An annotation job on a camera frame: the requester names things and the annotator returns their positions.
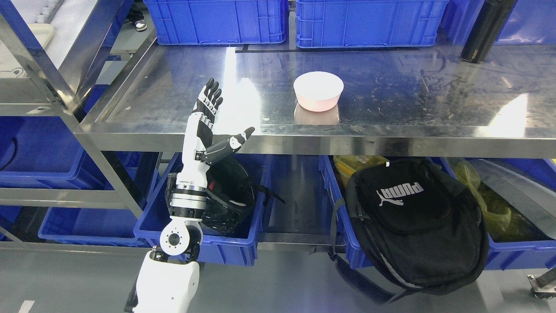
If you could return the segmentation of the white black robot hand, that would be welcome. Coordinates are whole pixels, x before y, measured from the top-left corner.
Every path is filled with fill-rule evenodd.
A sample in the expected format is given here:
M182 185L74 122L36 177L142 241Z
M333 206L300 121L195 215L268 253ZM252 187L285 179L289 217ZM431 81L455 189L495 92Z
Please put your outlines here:
M205 83L198 94L186 123L182 146L181 172L175 177L169 206L172 218L201 221L207 201L207 171L211 166L240 150L254 127L214 144L213 127L223 102L220 84L214 78Z

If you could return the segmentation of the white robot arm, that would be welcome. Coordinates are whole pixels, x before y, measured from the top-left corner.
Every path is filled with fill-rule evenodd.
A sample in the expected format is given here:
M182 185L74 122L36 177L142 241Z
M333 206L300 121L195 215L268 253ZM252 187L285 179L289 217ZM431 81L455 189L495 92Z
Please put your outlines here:
M171 216L159 246L145 254L133 313L186 313L200 282L200 218Z

